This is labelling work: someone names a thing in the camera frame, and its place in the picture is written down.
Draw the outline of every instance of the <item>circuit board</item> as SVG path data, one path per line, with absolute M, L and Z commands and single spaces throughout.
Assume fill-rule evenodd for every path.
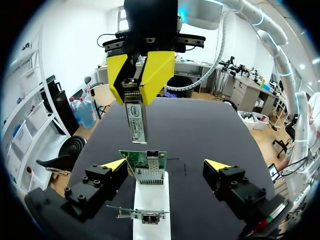
M 163 185 L 167 162 L 167 152 L 158 150 L 119 150 L 126 158 L 128 167 L 140 184 Z

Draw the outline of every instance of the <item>window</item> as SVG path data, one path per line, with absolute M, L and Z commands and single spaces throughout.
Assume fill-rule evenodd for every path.
M 129 25 L 127 21 L 127 14 L 126 10 L 123 6 L 119 7 L 118 9 L 118 31 L 128 30 Z

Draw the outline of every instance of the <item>black stool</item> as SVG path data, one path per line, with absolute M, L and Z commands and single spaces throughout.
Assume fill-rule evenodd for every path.
M 57 158 L 49 161 L 36 160 L 36 163 L 49 172 L 68 176 L 86 143 L 87 140 L 84 137 L 72 136 L 63 143 Z

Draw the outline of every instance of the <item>ceiling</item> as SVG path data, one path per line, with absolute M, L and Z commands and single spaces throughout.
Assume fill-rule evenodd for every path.
M 304 84 L 314 92 L 320 89 L 320 70 L 312 61 L 318 57 L 311 41 L 294 17 L 280 5 L 277 0 L 250 0 L 269 15 L 282 29 L 288 38 L 288 44 L 282 49 L 291 61 L 292 66 L 298 71 Z

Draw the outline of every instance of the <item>electronics on desk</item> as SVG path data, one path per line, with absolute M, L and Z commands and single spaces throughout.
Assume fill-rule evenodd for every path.
M 278 172 L 276 165 L 274 163 L 269 165 L 268 169 L 269 169 L 271 180 L 273 181 L 273 183 L 275 183 L 275 181 L 280 177 L 280 173 Z
M 62 90 L 60 83 L 55 82 L 55 80 L 56 80 L 55 75 L 52 75 L 51 77 L 46 79 L 49 92 L 50 92 L 53 104 L 56 108 L 56 111 L 58 112 L 65 128 L 67 129 L 69 134 L 72 136 L 78 129 L 79 124 L 77 123 L 77 120 L 71 110 L 65 91 Z M 49 113 L 52 113 L 53 111 L 50 107 L 50 104 L 48 102 L 48 98 L 46 96 L 44 89 L 41 89 L 40 92 L 44 100 L 45 108 L 49 111 Z M 60 134 L 64 134 L 64 132 L 59 127 L 57 127 L 57 130 Z

